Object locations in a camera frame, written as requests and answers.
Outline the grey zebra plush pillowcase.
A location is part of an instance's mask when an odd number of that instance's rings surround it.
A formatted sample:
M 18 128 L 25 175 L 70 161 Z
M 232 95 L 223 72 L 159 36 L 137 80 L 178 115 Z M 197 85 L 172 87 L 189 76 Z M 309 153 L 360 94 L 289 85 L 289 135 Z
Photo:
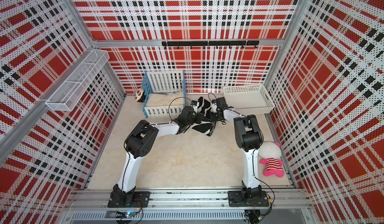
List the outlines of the grey zebra plush pillowcase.
M 189 129 L 193 129 L 210 137 L 213 134 L 217 123 L 212 122 L 210 119 L 212 102 L 203 96 L 200 96 L 196 101 L 199 102 L 199 106 L 198 108 L 194 108 L 194 110 L 197 114 L 202 115 L 202 122 L 201 124 L 193 124 Z

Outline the white plastic basket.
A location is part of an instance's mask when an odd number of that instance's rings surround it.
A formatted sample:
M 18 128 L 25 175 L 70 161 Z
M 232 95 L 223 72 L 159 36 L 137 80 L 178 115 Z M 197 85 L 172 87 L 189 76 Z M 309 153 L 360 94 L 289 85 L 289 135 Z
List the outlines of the white plastic basket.
M 263 84 L 223 87 L 228 106 L 244 115 L 269 114 L 275 104 Z

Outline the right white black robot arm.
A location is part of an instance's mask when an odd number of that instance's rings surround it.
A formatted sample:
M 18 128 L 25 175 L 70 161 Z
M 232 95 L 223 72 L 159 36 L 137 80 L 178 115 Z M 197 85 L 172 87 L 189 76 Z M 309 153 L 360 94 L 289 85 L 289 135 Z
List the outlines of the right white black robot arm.
M 262 197 L 261 180 L 258 175 L 259 148 L 264 141 L 263 133 L 255 115 L 242 115 L 227 105 L 224 97 L 211 101 L 211 117 L 216 121 L 230 121 L 234 124 L 235 140 L 242 150 L 244 175 L 242 180 L 242 197 L 246 205 L 254 204 Z

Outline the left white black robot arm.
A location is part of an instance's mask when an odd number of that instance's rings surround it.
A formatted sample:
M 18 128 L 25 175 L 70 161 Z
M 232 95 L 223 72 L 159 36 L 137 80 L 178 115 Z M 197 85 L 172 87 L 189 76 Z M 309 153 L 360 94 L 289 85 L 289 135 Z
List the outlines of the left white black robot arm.
M 108 206 L 126 207 L 134 201 L 137 175 L 144 157 L 152 149 L 157 137 L 177 135 L 185 132 L 199 121 L 197 102 L 186 106 L 175 119 L 167 123 L 151 124 L 141 120 L 124 141 L 127 152 L 123 173 L 113 187 Z

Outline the blue white toy crib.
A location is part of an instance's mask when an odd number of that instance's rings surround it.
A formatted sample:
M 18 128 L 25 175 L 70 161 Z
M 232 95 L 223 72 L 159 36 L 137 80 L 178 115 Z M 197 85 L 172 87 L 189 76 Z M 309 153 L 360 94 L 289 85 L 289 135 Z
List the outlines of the blue white toy crib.
M 184 70 L 146 72 L 142 82 L 143 112 L 148 117 L 176 117 L 186 103 Z

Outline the panda plush toy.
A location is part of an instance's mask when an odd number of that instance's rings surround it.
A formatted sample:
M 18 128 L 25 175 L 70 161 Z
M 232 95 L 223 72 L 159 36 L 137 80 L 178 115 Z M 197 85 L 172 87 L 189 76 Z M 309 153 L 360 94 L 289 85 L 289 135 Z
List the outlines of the panda plush toy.
M 139 88 L 135 91 L 135 100 L 139 103 L 144 103 L 146 99 L 146 93 L 143 88 Z

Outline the white pink plush doll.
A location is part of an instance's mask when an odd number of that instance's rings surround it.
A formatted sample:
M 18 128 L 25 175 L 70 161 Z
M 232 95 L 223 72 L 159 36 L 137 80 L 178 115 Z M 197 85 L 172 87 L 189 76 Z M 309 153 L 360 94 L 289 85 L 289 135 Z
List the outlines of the white pink plush doll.
M 260 164 L 265 165 L 263 175 L 265 177 L 284 176 L 283 161 L 281 160 L 282 151 L 280 144 L 276 142 L 263 142 L 259 149 Z

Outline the green circuit board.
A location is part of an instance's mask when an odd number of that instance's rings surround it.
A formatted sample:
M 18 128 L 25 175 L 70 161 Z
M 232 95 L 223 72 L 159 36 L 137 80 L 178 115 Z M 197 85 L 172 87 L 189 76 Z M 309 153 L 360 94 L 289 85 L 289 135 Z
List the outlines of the green circuit board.
M 132 219 L 132 218 L 135 218 L 136 215 L 137 215 L 137 212 L 133 212 L 133 211 L 128 211 L 128 212 L 117 211 L 116 212 L 117 219 Z

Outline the black hook rail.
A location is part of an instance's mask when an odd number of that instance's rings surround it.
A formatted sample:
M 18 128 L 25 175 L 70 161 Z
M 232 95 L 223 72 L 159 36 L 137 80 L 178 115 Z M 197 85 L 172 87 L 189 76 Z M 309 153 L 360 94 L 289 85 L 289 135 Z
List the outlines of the black hook rail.
M 258 46 L 259 40 L 246 40 L 246 41 L 163 41 L 163 47 L 208 47 L 208 46 Z

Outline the aluminium mounting rail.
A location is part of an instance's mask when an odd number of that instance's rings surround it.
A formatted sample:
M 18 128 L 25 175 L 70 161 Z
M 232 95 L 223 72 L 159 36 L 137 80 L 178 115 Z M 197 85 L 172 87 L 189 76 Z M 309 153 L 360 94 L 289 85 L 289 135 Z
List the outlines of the aluminium mounting rail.
M 269 207 L 230 207 L 229 191 L 236 188 L 139 189 L 150 192 L 146 208 L 108 208 L 110 191 L 75 191 L 65 205 L 61 224 L 239 223 L 262 214 L 263 224 L 315 224 L 313 207 L 303 189 L 267 190 Z M 135 218 L 117 219 L 116 212 L 137 212 Z

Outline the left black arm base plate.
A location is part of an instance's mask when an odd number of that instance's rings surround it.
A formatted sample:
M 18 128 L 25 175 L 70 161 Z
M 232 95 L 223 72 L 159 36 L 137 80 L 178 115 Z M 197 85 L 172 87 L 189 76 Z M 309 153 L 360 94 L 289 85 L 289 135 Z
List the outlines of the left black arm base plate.
M 111 192 L 108 208 L 146 208 L 150 199 L 150 192 Z

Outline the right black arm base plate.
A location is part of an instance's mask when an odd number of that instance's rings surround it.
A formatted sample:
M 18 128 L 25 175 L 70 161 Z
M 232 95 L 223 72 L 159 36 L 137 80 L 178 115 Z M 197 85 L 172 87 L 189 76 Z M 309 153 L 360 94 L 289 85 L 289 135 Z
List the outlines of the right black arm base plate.
M 230 207 L 269 207 L 269 199 L 265 191 L 254 197 L 243 196 L 241 191 L 229 191 L 228 200 Z

